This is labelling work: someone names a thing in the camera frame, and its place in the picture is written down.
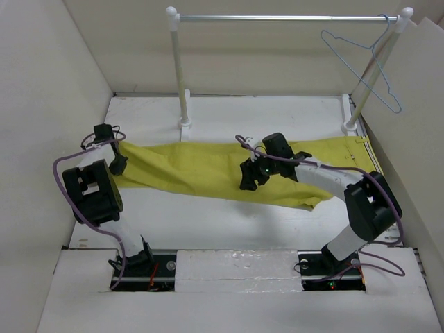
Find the white metal rod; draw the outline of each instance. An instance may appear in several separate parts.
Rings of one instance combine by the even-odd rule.
[[[187,99],[185,98],[185,82],[183,80],[182,63],[180,61],[178,32],[171,31],[171,41],[173,42],[174,68],[176,70],[176,80],[178,84],[179,102],[180,102],[180,123],[189,122],[187,111]]]
[[[388,17],[394,24],[398,16]],[[384,16],[287,16],[287,15],[179,15],[180,22],[334,22],[387,23]]]
[[[382,53],[380,58],[378,59],[379,64],[381,65],[381,68],[384,68],[384,65],[386,64],[387,60],[389,59],[389,56],[393,50],[393,47],[395,46],[398,38],[400,37],[401,33],[406,28],[407,24],[409,23],[410,18],[413,16],[413,8],[406,7],[401,11],[400,19],[398,21],[398,24],[395,26],[395,31],[390,36],[390,38],[387,40],[387,43],[384,45],[384,48],[382,49]],[[361,95],[361,99],[359,100],[358,105],[356,106],[355,112],[352,114],[352,117],[349,121],[345,122],[342,125],[343,132],[350,131],[350,130],[356,130],[356,121],[358,120],[359,116],[361,115],[361,112],[368,100],[368,97],[370,96],[371,89],[374,88],[375,83],[377,79],[379,78],[379,75],[381,74],[381,71],[379,70],[379,67],[375,64],[375,68],[373,69],[373,73],[370,76],[370,79],[368,80],[368,86],[366,86],[363,94]]]
[[[387,41],[386,45],[384,45],[384,48],[382,50],[382,55],[378,59],[378,62],[381,65],[382,69],[384,69],[384,66],[385,66],[387,60],[389,59],[389,56],[393,50],[393,47],[395,46],[396,41],[399,38],[399,36],[400,36],[399,33],[392,34],[392,36],[390,36],[390,39]],[[372,89],[374,88],[375,83],[376,83],[377,79],[379,78],[380,74],[381,74],[381,71],[379,70],[379,67],[375,63],[375,68],[374,68],[373,73],[367,83],[369,87],[371,87]],[[347,123],[347,125],[349,127],[353,126],[355,124],[356,120],[358,120],[359,115],[361,114],[362,109],[364,108],[364,105],[366,104],[366,101],[368,100],[368,97],[370,96],[370,93],[371,93],[371,90],[368,87],[366,87],[364,90],[364,93],[361,96],[361,99],[359,100],[358,105],[356,105],[355,112],[353,113],[353,115],[351,116],[350,120]]]
[[[179,102],[180,102],[180,125],[190,126],[191,119],[188,117],[187,99],[185,97],[185,82],[183,80],[182,63],[180,61],[178,25],[179,14],[174,7],[166,9],[166,16],[168,17],[169,30],[171,33],[171,41],[173,43],[174,69],[176,70],[176,82],[178,85]]]

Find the blue wire hanger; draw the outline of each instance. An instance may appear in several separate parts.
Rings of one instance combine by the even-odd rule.
[[[379,63],[379,60],[376,58],[376,55],[375,55],[375,49],[376,49],[376,46],[377,46],[377,44],[379,43],[379,41],[387,34],[387,32],[389,31],[389,29],[390,29],[390,19],[389,19],[389,17],[387,16],[387,15],[385,15],[385,14],[380,14],[379,16],[384,16],[386,19],[387,19],[387,27],[386,27],[386,30],[376,39],[376,41],[373,43],[373,44],[371,44],[370,46],[366,46],[366,45],[361,45],[361,44],[358,44],[358,43],[356,43],[356,42],[353,42],[352,40],[348,40],[348,39],[346,39],[346,38],[343,38],[343,37],[339,37],[339,36],[336,36],[336,35],[334,35],[333,33],[331,33],[331,32],[329,32],[328,30],[322,30],[321,31],[321,38],[322,38],[322,40],[324,41],[324,43],[326,43],[326,45],[334,52],[334,54],[336,54],[336,56],[344,63],[344,65],[345,66],[347,66],[348,67],[348,69],[350,70],[350,71],[352,71],[353,72],[353,74],[359,79],[359,81],[361,81],[363,84],[365,84],[366,85],[366,87],[368,88],[368,89],[370,89],[370,91],[383,103],[383,104],[385,104],[386,105],[386,107],[388,107],[392,112],[394,112],[394,113],[396,113],[396,114],[398,114],[398,113],[400,113],[401,111],[402,111],[402,106],[401,106],[401,103],[399,102],[399,100],[398,100],[398,98],[397,98],[397,96],[394,94],[394,93],[392,93],[391,92],[391,86],[390,86],[390,83],[389,83],[389,80],[387,79],[387,77],[386,77],[386,74],[384,73],[384,70],[382,69],[382,66],[381,66],[381,64]],[[339,52],[332,46],[332,45],[330,45],[330,43],[325,39],[325,37],[324,37],[324,33],[327,33],[328,35],[330,35],[330,36],[332,36],[334,39],[336,39],[336,40],[343,40],[344,42],[347,42],[347,43],[350,43],[350,44],[353,44],[353,45],[355,45],[355,46],[359,46],[359,47],[361,47],[361,48],[363,48],[363,49],[365,49],[365,50],[371,50],[371,52],[372,52],[372,57],[373,57],[373,59],[375,60],[375,62],[376,62],[376,64],[377,64],[377,66],[378,66],[378,68],[379,68],[379,70],[380,70],[380,72],[381,72],[381,75],[382,75],[382,77],[384,78],[384,81],[386,82],[386,84],[387,84],[387,87],[388,87],[388,94],[390,95],[390,96],[392,96],[393,97],[393,99],[395,99],[395,101],[396,101],[396,103],[397,103],[397,105],[398,105],[398,107],[399,107],[399,110],[395,110],[394,108],[392,108],[375,90],[373,90],[373,88],[371,88],[369,85],[368,85],[368,83],[366,82],[366,81],[364,81],[362,78],[361,78],[361,76],[345,61],[345,59],[342,57],[342,55],[340,55],[339,54]]]

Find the white table surface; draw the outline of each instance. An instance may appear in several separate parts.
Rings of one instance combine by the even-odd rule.
[[[265,137],[280,131],[288,140],[342,136],[342,96],[192,97],[191,140],[234,142],[236,134]],[[180,139],[175,97],[114,97],[106,123],[120,125],[139,145]],[[156,189],[119,189],[121,217],[157,249],[319,249],[347,224],[338,198],[312,211],[233,200],[172,194]],[[396,231],[382,237],[395,236]],[[116,248],[112,239],[79,223],[71,248]]]
[[[228,292],[215,289],[216,284],[210,289],[206,284],[207,289],[200,289],[200,292],[189,288],[170,293],[112,292],[108,289],[112,268],[107,260],[115,256],[115,250],[64,250],[54,273],[38,333],[441,332],[413,251],[377,247],[379,254],[398,262],[407,276],[364,271],[368,293],[245,293],[238,292],[239,285],[232,285]],[[374,262],[368,257],[365,261]],[[280,262],[273,262],[271,268],[276,269]],[[196,264],[199,263],[205,264],[195,261],[194,272],[206,275],[200,282],[209,282],[205,269],[198,272]],[[282,264],[287,270],[291,269],[286,260]],[[231,272],[229,276],[234,276],[230,268],[228,271]],[[293,282],[297,287],[298,279]]]

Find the white platform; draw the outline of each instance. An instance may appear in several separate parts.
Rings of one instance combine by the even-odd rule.
[[[234,142],[236,134],[288,140],[342,136],[342,96],[192,97],[192,141]],[[114,97],[105,122],[120,125],[139,145],[180,139],[175,97]],[[318,249],[348,224],[338,199],[302,208],[172,194],[156,189],[119,189],[124,217],[157,249]],[[111,239],[76,224],[71,248],[116,248]]]
[[[289,140],[339,136],[347,114],[342,105],[342,97],[192,98],[191,140],[233,142],[236,134],[276,131]],[[152,145],[178,141],[178,119],[177,98],[113,98],[105,122],[120,125],[130,142]],[[246,252],[180,251],[176,292],[115,293],[108,289],[107,260],[116,251],[105,249],[116,245],[77,223],[70,247],[89,250],[62,252],[39,333],[441,332],[411,249],[371,246],[370,252],[395,260],[407,276],[364,268],[367,293],[301,292],[300,277],[291,270],[295,250],[319,249],[347,225],[338,198],[309,211],[149,188],[119,190],[122,217],[154,249],[268,254],[253,261]],[[391,228],[381,238],[397,235]]]
[[[407,276],[364,272],[369,293],[122,293],[108,289],[115,250],[64,250],[37,332],[441,332],[413,251],[384,255]]]

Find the yellow cloth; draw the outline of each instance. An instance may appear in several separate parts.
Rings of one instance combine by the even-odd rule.
[[[307,151],[331,165],[372,171],[375,165],[368,156],[365,142],[368,139],[364,137],[335,137],[289,144],[295,153]],[[122,142],[120,149],[128,157],[128,166],[122,176],[115,178],[119,187],[153,187],[179,194],[287,207],[314,207],[331,198],[331,194],[323,190],[279,175],[271,176],[256,191],[241,191],[239,165],[250,154],[240,144],[176,142],[139,147]]]

